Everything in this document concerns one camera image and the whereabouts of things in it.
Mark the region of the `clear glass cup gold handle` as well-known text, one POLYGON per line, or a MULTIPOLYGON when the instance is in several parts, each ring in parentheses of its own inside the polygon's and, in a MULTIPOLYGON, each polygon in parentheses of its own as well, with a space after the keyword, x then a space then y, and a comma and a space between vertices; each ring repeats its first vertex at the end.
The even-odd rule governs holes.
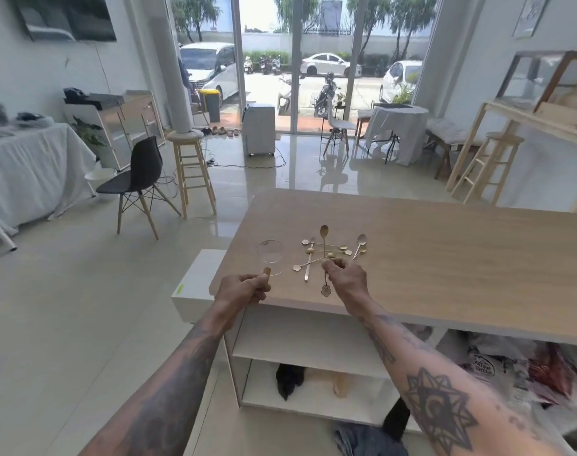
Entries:
POLYGON ((275 239, 266 239, 255 246, 255 252, 264 264, 263 272, 269 277, 282 272, 284 260, 284 245, 275 239))

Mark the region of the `pile of plastic bags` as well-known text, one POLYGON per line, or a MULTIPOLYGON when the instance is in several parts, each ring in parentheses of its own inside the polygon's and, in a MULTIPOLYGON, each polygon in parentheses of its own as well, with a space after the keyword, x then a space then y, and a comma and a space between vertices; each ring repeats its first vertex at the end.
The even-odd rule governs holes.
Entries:
POLYGON ((577 450, 577 345, 449 329, 430 342, 577 450))

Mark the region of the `person's left forearm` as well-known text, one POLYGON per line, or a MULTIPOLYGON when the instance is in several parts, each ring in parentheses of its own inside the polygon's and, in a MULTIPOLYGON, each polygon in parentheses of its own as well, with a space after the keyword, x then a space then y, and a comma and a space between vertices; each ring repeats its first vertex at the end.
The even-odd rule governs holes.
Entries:
POLYGON ((224 301, 215 302, 79 456, 183 456, 233 317, 224 301))

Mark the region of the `black bag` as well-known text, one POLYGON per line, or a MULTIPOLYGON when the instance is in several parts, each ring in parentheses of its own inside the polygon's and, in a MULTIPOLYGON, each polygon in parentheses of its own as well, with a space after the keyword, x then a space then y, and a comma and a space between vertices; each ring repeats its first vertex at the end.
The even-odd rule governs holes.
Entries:
POLYGON ((392 441, 401 443, 410 417, 411 411, 404 400, 399 398, 386 415, 381 429, 392 441))

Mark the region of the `black chair wooden legs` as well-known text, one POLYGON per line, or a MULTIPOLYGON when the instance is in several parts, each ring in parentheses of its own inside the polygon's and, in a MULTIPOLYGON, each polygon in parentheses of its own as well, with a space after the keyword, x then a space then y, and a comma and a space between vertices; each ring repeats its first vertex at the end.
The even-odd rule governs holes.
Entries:
POLYGON ((122 218, 131 206, 135 206, 147 217, 155 240, 159 240, 156 225, 151 214, 154 200, 161 200, 181 216, 181 212, 171 199, 162 192, 159 181, 163 174, 163 159, 155 136, 137 142, 131 152, 129 169, 116 174, 95 188, 97 194, 114 195, 119 198, 117 213, 117 234, 122 229, 122 218))

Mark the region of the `framed wall picture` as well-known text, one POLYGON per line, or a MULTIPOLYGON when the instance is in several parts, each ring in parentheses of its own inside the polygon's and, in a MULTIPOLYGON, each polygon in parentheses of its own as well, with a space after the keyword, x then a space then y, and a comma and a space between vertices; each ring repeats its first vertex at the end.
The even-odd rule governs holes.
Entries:
POLYGON ((513 39, 533 37, 550 0, 525 0, 512 33, 513 39))

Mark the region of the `black wall television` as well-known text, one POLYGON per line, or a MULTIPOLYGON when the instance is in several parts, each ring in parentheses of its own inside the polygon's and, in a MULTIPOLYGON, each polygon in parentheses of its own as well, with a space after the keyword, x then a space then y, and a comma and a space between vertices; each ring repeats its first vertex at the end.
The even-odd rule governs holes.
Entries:
POLYGON ((116 42, 106 0, 9 0, 32 41, 116 42))

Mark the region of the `round table white cloth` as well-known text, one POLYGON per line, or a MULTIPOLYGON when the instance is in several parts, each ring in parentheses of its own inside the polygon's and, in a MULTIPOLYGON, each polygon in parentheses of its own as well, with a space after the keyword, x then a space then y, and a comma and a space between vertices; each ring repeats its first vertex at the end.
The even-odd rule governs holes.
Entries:
POLYGON ((420 106, 375 106, 364 135, 365 150, 393 134, 399 139, 396 164, 410 166, 421 157, 429 116, 429 110, 420 106))

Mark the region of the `long gold flower-end spoon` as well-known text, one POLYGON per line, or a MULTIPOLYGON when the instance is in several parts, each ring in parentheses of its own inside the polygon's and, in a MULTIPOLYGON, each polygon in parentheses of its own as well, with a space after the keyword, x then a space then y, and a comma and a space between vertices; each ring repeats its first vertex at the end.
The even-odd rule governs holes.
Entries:
MULTIPOLYGON (((328 233, 329 233, 329 227, 327 225, 322 225, 320 228, 320 235, 323 240, 323 261, 327 259, 327 246, 325 239, 328 233)), ((328 273, 326 270, 324 270, 324 268, 323 271, 324 271, 324 284, 321 287, 321 293, 324 297, 329 297, 331 295, 331 288, 328 283, 328 273)))

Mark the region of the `silver stirring spoon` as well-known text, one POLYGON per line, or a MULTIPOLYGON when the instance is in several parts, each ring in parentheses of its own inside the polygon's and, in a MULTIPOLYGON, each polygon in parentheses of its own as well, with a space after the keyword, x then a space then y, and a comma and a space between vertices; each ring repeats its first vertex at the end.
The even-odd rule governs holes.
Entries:
POLYGON ((307 247, 306 247, 306 253, 308 255, 308 262, 305 268, 305 276, 304 276, 304 280, 305 282, 308 282, 309 280, 309 275, 310 275, 310 266, 311 266, 311 262, 312 262, 312 253, 314 253, 312 250, 314 249, 314 245, 315 245, 315 237, 311 237, 310 240, 307 243, 307 247))

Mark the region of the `white round pot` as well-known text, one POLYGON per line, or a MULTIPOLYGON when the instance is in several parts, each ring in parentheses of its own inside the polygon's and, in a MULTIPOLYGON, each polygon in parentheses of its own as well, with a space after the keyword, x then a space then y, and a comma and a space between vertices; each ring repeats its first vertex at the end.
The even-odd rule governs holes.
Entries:
POLYGON ((96 190, 116 175, 117 171, 113 168, 95 168, 85 175, 85 180, 94 190, 96 190))

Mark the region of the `yellow-lid grey bin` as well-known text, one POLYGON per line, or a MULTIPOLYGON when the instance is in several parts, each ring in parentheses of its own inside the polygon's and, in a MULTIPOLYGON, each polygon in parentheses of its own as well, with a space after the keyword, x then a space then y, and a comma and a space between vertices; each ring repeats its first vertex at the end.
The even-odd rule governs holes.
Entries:
POLYGON ((200 89, 199 94, 204 112, 208 114, 209 122, 221 122, 220 109, 223 103, 222 92, 219 89, 200 89))

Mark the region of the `black motorcycle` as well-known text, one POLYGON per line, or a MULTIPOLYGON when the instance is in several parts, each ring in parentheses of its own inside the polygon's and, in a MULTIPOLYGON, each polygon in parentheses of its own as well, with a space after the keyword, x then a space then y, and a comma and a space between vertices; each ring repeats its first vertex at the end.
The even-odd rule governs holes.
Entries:
POLYGON ((335 74, 328 72, 325 75, 323 87, 315 100, 314 116, 316 118, 327 118, 338 89, 340 87, 335 82, 335 74))

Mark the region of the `white van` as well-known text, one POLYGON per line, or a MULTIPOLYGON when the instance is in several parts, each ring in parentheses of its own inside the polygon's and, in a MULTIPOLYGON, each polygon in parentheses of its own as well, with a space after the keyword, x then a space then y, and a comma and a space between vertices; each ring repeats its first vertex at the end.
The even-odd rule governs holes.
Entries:
POLYGON ((220 103, 239 93, 233 43, 197 42, 179 47, 179 56, 196 93, 216 89, 220 103))

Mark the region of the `white round column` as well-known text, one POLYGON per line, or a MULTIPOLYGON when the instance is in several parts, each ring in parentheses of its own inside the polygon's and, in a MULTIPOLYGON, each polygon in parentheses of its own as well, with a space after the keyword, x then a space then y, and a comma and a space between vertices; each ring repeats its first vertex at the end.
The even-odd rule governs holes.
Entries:
POLYGON ((179 135, 186 135, 192 131, 192 117, 179 71, 166 0, 150 0, 148 22, 161 68, 172 127, 179 135))

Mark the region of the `white low box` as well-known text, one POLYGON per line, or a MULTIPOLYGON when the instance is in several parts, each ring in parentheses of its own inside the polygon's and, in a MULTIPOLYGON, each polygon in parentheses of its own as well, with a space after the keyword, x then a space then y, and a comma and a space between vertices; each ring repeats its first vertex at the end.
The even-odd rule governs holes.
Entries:
POLYGON ((201 250, 181 278, 171 301, 183 322, 196 323, 213 303, 209 287, 225 254, 226 250, 201 250))

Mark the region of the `wooden counter frame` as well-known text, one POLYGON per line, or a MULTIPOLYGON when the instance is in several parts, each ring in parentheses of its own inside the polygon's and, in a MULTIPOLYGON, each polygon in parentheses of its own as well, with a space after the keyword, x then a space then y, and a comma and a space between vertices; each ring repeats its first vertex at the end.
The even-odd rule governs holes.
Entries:
POLYGON ((452 168, 451 175, 446 182, 446 191, 453 191, 454 187, 456 186, 458 175, 460 174, 462 166, 467 159, 470 147, 473 145, 478 129, 487 112, 498 114, 507 119, 507 123, 504 126, 504 129, 501 131, 503 136, 507 137, 508 135, 513 134, 514 131, 518 129, 519 125, 524 124, 539 132, 543 132, 547 135, 551 135, 552 137, 556 137, 558 139, 577 145, 576 128, 566 126, 562 123, 553 122, 547 118, 528 113, 515 107, 510 107, 495 100, 486 100, 480 106, 473 124, 467 133, 467 137, 463 143, 462 150, 460 151, 458 159, 452 168))

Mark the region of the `wooden bar stool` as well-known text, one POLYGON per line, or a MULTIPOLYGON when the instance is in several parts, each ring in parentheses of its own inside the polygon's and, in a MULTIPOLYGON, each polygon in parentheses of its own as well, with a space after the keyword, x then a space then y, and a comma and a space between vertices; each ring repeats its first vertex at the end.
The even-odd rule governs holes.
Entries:
POLYGON ((187 218, 188 191, 205 189, 213 214, 216 215, 216 196, 208 172, 208 164, 202 149, 204 134, 199 130, 180 133, 172 130, 166 135, 171 143, 176 164, 181 215, 187 218))
POLYGON ((491 205, 496 206, 505 186, 519 147, 525 139, 513 134, 488 132, 484 143, 478 148, 465 169, 463 176, 452 190, 452 197, 462 185, 469 190, 463 205, 478 201, 487 187, 494 187, 491 205))

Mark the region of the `blue jeans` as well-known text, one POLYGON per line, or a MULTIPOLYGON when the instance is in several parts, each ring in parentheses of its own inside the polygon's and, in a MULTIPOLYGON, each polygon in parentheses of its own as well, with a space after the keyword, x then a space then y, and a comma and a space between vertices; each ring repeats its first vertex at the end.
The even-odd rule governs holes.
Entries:
POLYGON ((337 422, 333 426, 333 439, 341 456, 409 456, 403 443, 378 427, 337 422))

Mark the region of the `white scooter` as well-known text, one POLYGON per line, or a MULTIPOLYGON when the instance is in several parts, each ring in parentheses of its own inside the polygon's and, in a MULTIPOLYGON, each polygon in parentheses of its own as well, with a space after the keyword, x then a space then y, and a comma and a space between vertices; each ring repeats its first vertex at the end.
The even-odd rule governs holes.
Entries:
POLYGON ((277 113, 279 116, 292 114, 292 77, 282 74, 279 76, 279 92, 277 96, 277 113))

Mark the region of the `table with white cloth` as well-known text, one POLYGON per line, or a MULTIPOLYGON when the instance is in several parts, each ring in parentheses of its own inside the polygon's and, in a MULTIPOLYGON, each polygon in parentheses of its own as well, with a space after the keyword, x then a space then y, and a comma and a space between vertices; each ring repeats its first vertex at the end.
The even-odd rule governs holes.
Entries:
POLYGON ((13 252, 21 225, 53 220, 83 195, 97 194, 86 175, 95 155, 71 125, 14 130, 0 137, 0 240, 13 252))

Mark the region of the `white shelf unit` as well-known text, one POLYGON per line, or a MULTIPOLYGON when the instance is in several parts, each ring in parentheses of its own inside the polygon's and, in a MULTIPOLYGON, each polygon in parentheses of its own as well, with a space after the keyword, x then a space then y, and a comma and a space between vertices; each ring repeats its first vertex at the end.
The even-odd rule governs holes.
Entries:
MULTIPOLYGON (((262 303, 246 309, 226 336, 239 406, 256 406, 337 421, 381 426, 399 398, 366 331, 341 306, 262 303), (279 364, 305 367, 305 381, 287 401, 279 395, 279 364)), ((577 304, 450 304, 399 309, 407 323, 446 330, 577 345, 577 304)))

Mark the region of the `white sedan car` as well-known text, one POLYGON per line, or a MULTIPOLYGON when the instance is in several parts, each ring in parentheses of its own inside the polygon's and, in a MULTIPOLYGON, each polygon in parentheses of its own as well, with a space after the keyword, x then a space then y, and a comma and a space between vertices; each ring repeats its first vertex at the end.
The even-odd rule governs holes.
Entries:
POLYGON ((333 73, 336 76, 349 77, 351 63, 333 53, 316 53, 301 61, 300 77, 326 75, 333 73))

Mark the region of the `white hatchback car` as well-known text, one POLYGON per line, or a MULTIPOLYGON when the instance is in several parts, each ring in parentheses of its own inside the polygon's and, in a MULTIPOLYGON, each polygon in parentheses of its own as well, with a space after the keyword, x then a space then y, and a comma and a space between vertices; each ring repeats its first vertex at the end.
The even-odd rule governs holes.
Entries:
POLYGON ((382 103, 411 102, 423 68, 422 60, 394 62, 383 76, 378 100, 382 103))

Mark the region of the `wooden glass display case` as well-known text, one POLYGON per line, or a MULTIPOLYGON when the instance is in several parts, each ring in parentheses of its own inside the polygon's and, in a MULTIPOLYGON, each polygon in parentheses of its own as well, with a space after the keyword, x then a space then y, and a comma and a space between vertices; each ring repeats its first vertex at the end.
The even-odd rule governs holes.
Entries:
POLYGON ((536 112, 543 102, 558 103, 577 91, 577 50, 515 53, 495 101, 536 112))

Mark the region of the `person's left hand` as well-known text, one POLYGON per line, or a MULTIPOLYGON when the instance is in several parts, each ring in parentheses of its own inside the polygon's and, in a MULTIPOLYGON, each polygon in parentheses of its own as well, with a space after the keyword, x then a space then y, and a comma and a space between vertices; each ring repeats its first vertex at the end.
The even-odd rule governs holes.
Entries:
POLYGON ((243 275, 225 276, 215 295, 213 312, 228 329, 246 306, 265 300, 270 290, 269 282, 268 286, 250 286, 243 283, 243 275))

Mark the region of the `white air purifier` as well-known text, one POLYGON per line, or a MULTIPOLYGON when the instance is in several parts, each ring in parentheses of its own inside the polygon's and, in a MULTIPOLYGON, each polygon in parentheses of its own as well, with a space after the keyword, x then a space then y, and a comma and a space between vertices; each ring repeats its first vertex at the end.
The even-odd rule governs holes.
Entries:
POLYGON ((276 111, 269 103, 249 103, 242 112, 241 140, 247 157, 276 152, 276 111))

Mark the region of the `person's right hand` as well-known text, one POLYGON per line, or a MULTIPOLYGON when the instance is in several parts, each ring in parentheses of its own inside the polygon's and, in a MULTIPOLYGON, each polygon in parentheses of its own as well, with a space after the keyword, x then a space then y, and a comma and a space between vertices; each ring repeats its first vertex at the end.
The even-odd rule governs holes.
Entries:
POLYGON ((349 314, 362 317, 372 301, 366 272, 354 261, 344 258, 326 259, 337 264, 337 277, 331 282, 349 314))

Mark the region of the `white chair wooden legs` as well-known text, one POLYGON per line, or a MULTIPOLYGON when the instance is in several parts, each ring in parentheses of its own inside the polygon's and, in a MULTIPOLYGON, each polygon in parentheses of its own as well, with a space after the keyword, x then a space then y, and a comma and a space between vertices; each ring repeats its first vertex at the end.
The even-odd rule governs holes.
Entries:
POLYGON ((348 131, 353 130, 354 132, 357 131, 357 126, 355 123, 345 120, 340 120, 335 117, 333 105, 329 103, 327 109, 327 121, 329 122, 329 126, 332 131, 338 130, 339 132, 339 139, 344 142, 345 146, 345 156, 348 159, 350 155, 350 145, 349 145, 349 138, 348 138, 348 131))

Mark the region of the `person's right forearm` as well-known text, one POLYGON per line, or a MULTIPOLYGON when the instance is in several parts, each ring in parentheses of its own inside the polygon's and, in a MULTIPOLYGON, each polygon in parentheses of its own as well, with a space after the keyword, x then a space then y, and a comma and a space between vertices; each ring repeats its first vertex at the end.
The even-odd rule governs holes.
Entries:
POLYGON ((369 297, 346 298, 438 456, 568 456, 488 385, 418 339, 369 297))

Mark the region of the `black cloth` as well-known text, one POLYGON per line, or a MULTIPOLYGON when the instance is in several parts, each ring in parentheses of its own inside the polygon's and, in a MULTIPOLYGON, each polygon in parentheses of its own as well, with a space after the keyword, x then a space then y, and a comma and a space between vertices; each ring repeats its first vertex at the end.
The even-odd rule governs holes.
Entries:
POLYGON ((279 364, 276 371, 277 390, 284 401, 287 401, 295 388, 300 387, 304 381, 305 367, 279 364))

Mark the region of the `wooden bench with cushion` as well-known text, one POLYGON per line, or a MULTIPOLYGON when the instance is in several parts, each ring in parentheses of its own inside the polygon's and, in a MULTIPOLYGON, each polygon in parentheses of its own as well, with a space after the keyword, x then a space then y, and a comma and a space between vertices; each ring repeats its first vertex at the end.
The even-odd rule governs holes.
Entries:
POLYGON ((429 118, 425 135, 423 149, 434 152, 439 147, 442 150, 442 156, 434 179, 437 180, 443 170, 451 174, 450 154, 452 152, 461 152, 466 143, 468 132, 445 118, 429 118))

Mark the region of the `white glass-door cabinet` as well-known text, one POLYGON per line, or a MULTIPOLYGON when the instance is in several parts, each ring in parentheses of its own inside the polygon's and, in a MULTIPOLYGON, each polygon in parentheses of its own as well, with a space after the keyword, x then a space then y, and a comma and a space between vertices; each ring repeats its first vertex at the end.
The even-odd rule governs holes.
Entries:
POLYGON ((165 144, 151 91, 127 90, 123 95, 92 93, 88 100, 66 101, 64 114, 102 168, 116 171, 129 168, 133 148, 148 137, 155 137, 158 147, 165 144))

